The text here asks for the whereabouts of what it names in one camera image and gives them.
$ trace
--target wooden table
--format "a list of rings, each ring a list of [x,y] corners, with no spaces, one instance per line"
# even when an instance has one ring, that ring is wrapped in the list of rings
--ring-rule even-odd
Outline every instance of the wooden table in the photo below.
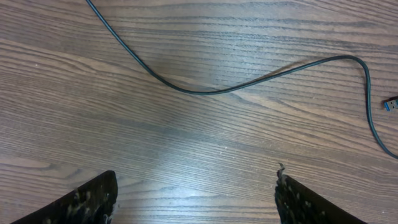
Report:
[[[94,3],[162,76],[213,90],[323,57],[371,70],[374,121],[398,153],[398,3]],[[398,161],[376,144],[364,74],[332,62],[217,96],[148,75],[85,1],[0,2],[0,217],[12,222],[100,172],[114,223],[279,223],[278,162],[368,223],[398,220]]]

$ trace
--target black wire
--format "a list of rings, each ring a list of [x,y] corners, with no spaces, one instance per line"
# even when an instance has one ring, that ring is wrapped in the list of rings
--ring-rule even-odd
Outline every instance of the black wire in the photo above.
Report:
[[[309,68],[312,66],[316,66],[322,63],[326,63],[326,62],[330,62],[330,61],[334,61],[334,60],[341,60],[341,59],[350,59],[350,60],[354,60],[355,62],[358,62],[362,67],[363,70],[365,71],[365,77],[366,77],[366,115],[368,117],[368,123],[369,123],[369,127],[373,133],[374,138],[376,139],[377,143],[379,143],[379,145],[381,146],[381,148],[384,150],[384,152],[386,152],[388,155],[390,155],[391,157],[398,159],[398,156],[393,154],[390,150],[388,150],[388,148],[383,144],[383,142],[381,141],[379,135],[377,134],[376,129],[374,128],[373,125],[373,120],[372,120],[372,111],[371,111],[371,77],[369,74],[369,69],[368,66],[365,64],[364,61],[362,61],[360,58],[357,58],[355,56],[352,55],[340,55],[340,56],[334,56],[334,57],[329,57],[329,58],[325,58],[325,59],[321,59],[318,60],[316,62],[312,62],[312,63],[308,63],[306,65],[301,65],[297,68],[292,68],[288,71],[285,72],[280,72],[278,74],[275,74],[273,76],[269,76],[269,77],[263,77],[257,80],[253,80],[247,83],[243,83],[237,86],[233,86],[233,87],[229,87],[223,90],[215,90],[215,91],[192,91],[192,90],[186,90],[184,88],[178,87],[170,82],[168,82],[167,80],[165,80],[164,78],[162,78],[160,75],[156,74],[154,71],[152,71],[152,69],[150,69],[124,42],[123,40],[117,35],[117,33],[112,29],[112,27],[108,24],[108,22],[106,22],[105,18],[101,15],[101,13],[97,10],[97,8],[95,8],[94,4],[90,1],[90,0],[86,0],[88,5],[92,8],[92,10],[95,12],[95,14],[98,16],[98,18],[102,21],[102,23],[105,25],[105,27],[110,31],[110,33],[114,36],[114,38],[116,38],[116,40],[119,41],[119,43],[131,54],[132,57],[134,57],[134,59],[137,60],[137,62],[145,69],[147,70],[147,72],[149,72],[149,74],[151,74],[153,77],[155,77],[156,79],[158,79],[159,81],[161,81],[162,83],[164,83],[165,85],[173,88],[174,90],[177,91],[181,91],[183,93],[188,93],[188,94],[194,94],[194,95],[215,95],[215,94],[222,94],[222,93],[229,93],[231,91],[235,91],[235,90],[239,90],[242,88],[246,88],[258,83],[262,83],[268,80],[271,80],[273,78],[277,78],[277,77],[281,77],[283,75],[287,75],[293,72],[297,72],[299,70],[303,70],[305,68]]]

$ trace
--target cord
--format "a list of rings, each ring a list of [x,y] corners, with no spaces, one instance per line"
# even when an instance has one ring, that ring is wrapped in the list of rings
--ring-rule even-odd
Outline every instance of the cord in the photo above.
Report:
[[[363,70],[365,72],[365,77],[366,77],[366,116],[368,118],[368,123],[369,123],[369,127],[371,129],[371,132],[373,133],[374,138],[376,139],[377,143],[381,146],[381,148],[384,150],[384,152],[386,152],[388,155],[390,155],[391,157],[398,159],[398,156],[393,154],[390,150],[388,150],[388,148],[383,144],[383,142],[381,141],[379,135],[377,134],[376,129],[374,128],[373,125],[373,119],[372,119],[372,111],[371,111],[371,77],[369,74],[369,69],[368,66],[365,64],[364,61],[362,61],[360,58],[357,58],[355,56],[352,55],[340,55],[340,56],[334,56],[334,57],[329,57],[329,58],[324,58],[321,60],[318,60],[316,62],[312,62],[312,63],[308,63],[306,65],[301,65],[297,68],[292,68],[288,71],[284,71],[284,72],[280,72],[278,74],[275,74],[273,76],[269,76],[269,77],[263,77],[257,80],[253,80],[247,83],[243,83],[237,86],[232,86],[229,88],[225,88],[223,90],[215,90],[215,91],[193,91],[193,90],[187,90],[184,88],[181,88],[179,86],[174,85],[173,83],[168,82],[167,80],[165,80],[164,78],[162,78],[160,75],[156,74],[152,69],[150,69],[139,57],[138,55],[136,55],[124,42],[123,40],[117,35],[117,33],[112,29],[112,27],[108,24],[108,22],[106,22],[105,18],[101,15],[101,13],[97,10],[97,8],[95,8],[94,4],[91,2],[91,0],[86,0],[88,5],[92,8],[92,10],[94,11],[94,13],[98,16],[98,18],[101,20],[101,22],[105,25],[105,27],[110,31],[110,33],[114,36],[114,38],[119,41],[119,43],[127,50],[127,52],[130,53],[130,55],[136,59],[136,61],[145,69],[147,70],[147,72],[149,74],[151,74],[153,77],[155,77],[156,79],[158,79],[159,81],[161,81],[162,83],[164,83],[165,85],[173,88],[174,90],[177,91],[181,91],[183,93],[188,93],[188,94],[194,94],[194,95],[216,95],[216,94],[222,94],[222,93],[229,93],[231,91],[235,91],[235,90],[240,90],[242,88],[246,88],[252,85],[256,85],[258,83],[262,83],[268,80],[271,80],[273,78],[277,78],[277,77],[281,77],[293,72],[297,72],[312,66],[316,66],[322,63],[326,63],[326,62],[331,62],[334,60],[342,60],[342,59],[350,59],[350,60],[354,60],[355,62],[358,62],[362,67]]]

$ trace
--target brown wood tabletop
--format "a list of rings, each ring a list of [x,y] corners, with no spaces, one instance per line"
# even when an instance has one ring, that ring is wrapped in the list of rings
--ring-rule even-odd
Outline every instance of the brown wood tabletop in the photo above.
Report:
[[[214,90],[324,57],[369,66],[376,129],[398,154],[398,3],[93,0],[148,65]],[[398,161],[366,122],[351,61],[216,96],[147,74],[83,0],[0,1],[0,223],[102,171],[114,223],[279,223],[278,162],[368,223],[398,220]]]

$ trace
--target black cable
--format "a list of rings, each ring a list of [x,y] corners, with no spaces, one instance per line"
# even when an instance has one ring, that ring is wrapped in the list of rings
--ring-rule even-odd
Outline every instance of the black cable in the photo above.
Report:
[[[377,134],[376,129],[374,128],[373,125],[373,120],[372,120],[372,111],[371,111],[371,77],[369,74],[369,69],[368,66],[365,64],[364,61],[362,61],[360,58],[357,58],[355,56],[352,55],[340,55],[340,56],[334,56],[334,57],[329,57],[329,58],[325,58],[325,59],[321,59],[318,60],[316,62],[312,62],[312,63],[308,63],[306,65],[301,65],[297,68],[292,68],[288,71],[285,72],[280,72],[278,74],[275,74],[273,76],[269,76],[269,77],[263,77],[257,80],[253,80],[247,83],[243,83],[237,86],[233,86],[233,87],[229,87],[223,90],[215,90],[215,91],[192,91],[192,90],[186,90],[184,88],[178,87],[170,82],[168,82],[167,80],[165,80],[164,78],[162,78],[160,75],[156,74],[154,71],[152,71],[152,69],[150,69],[124,42],[123,40],[117,35],[117,33],[112,29],[112,27],[108,24],[108,22],[106,22],[105,18],[101,15],[101,13],[97,10],[97,8],[95,8],[94,4],[90,1],[90,0],[86,0],[88,5],[92,8],[92,10],[95,12],[95,14],[98,16],[98,18],[102,21],[102,23],[105,25],[105,27],[110,31],[110,33],[114,36],[114,38],[116,38],[116,40],[119,41],[119,43],[131,54],[132,57],[134,57],[134,59],[137,60],[137,62],[145,69],[147,70],[147,72],[149,72],[149,74],[151,74],[153,77],[155,77],[156,79],[158,79],[159,81],[161,81],[162,83],[164,83],[165,85],[173,88],[174,90],[177,91],[181,91],[183,93],[188,93],[188,94],[194,94],[194,95],[215,95],[215,94],[222,94],[222,93],[229,93],[231,91],[235,91],[235,90],[239,90],[242,88],[246,88],[258,83],[262,83],[268,80],[271,80],[273,78],[277,78],[277,77],[281,77],[283,75],[287,75],[293,72],[297,72],[299,70],[303,70],[305,68],[309,68],[312,66],[316,66],[322,63],[326,63],[326,62],[330,62],[330,61],[334,61],[334,60],[341,60],[341,59],[350,59],[350,60],[354,60],[355,62],[358,62],[362,67],[363,70],[365,71],[365,77],[366,77],[366,115],[368,117],[368,123],[369,123],[369,127],[373,133],[374,138],[376,139],[377,143],[379,143],[379,145],[381,146],[381,148],[384,150],[384,152],[386,152],[388,155],[390,155],[391,157],[398,159],[398,156],[393,154],[390,150],[388,150],[388,148],[383,144],[383,142],[381,141],[379,135]]]

